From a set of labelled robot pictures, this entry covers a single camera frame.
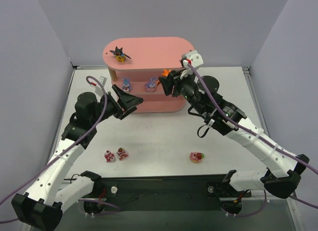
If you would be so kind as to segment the small purple bunny toy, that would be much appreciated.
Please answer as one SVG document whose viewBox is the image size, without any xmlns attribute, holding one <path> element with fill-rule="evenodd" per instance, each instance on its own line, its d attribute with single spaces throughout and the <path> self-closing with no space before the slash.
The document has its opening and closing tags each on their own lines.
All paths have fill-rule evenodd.
<svg viewBox="0 0 318 231">
<path fill-rule="evenodd" d="M 125 93 L 130 93 L 131 92 L 131 83 L 130 80 L 128 78 L 123 77 L 122 78 L 123 84 L 122 84 L 122 90 Z"/>
</svg>

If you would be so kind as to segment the orange spiky creature toy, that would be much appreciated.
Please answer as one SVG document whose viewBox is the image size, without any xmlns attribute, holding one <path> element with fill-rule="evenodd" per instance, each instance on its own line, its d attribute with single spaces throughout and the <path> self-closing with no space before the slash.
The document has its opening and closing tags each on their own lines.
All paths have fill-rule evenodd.
<svg viewBox="0 0 318 231">
<path fill-rule="evenodd" d="M 167 77 L 169 74 L 170 74 L 171 70 L 168 70 L 168 69 L 164 69 L 161 76 L 162 77 Z"/>
</svg>

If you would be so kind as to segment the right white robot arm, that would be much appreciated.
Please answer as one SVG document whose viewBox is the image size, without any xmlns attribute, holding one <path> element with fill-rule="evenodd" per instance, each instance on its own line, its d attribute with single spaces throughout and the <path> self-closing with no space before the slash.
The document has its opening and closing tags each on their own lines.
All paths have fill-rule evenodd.
<svg viewBox="0 0 318 231">
<path fill-rule="evenodd" d="M 269 139 L 242 110 L 218 94 L 220 84 L 216 78 L 203 76 L 202 81 L 196 81 L 194 75 L 180 75 L 179 71 L 171 71 L 159 77 L 165 95 L 184 97 L 194 110 L 192 115 L 202 118 L 208 129 L 239 143 L 266 166 L 249 172 L 232 170 L 224 182 L 237 192 L 266 190 L 278 198 L 288 198 L 298 187 L 309 158 L 285 151 Z"/>
</svg>

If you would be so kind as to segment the purple bunny donut toy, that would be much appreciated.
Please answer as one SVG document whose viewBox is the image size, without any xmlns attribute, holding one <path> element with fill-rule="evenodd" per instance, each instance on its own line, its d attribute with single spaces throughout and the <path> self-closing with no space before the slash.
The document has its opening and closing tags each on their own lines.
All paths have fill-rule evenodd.
<svg viewBox="0 0 318 231">
<path fill-rule="evenodd" d="M 158 77 L 151 78 L 144 86 L 146 92 L 155 92 L 158 86 Z"/>
</svg>

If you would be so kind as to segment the black bat creature toy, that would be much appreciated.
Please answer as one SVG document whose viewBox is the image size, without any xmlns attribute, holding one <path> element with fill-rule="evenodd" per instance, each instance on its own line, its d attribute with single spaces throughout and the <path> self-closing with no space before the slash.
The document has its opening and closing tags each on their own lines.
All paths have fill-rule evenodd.
<svg viewBox="0 0 318 231">
<path fill-rule="evenodd" d="M 123 47 L 118 48 L 116 46 L 114 50 L 109 50 L 109 52 L 114 55 L 114 57 L 116 58 L 118 62 L 123 63 L 126 61 L 126 59 L 131 59 L 130 56 L 128 56 L 127 54 L 123 52 Z"/>
</svg>

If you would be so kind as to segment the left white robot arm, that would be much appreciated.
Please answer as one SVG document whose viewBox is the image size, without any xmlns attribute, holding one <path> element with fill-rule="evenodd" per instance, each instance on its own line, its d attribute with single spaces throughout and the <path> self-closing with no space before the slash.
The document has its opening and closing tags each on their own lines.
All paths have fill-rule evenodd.
<svg viewBox="0 0 318 231">
<path fill-rule="evenodd" d="M 116 85 L 112 89 L 118 96 L 117 100 L 107 92 L 100 100 L 92 92 L 78 96 L 75 112 L 47 166 L 24 194 L 15 194 L 11 201 L 19 221 L 42 231 L 53 231 L 63 213 L 81 197 L 92 192 L 95 182 L 101 177 L 89 171 L 85 171 L 66 188 L 61 189 L 60 186 L 74 162 L 96 135 L 96 126 L 111 116 L 124 119 L 144 101 L 125 93 Z"/>
</svg>

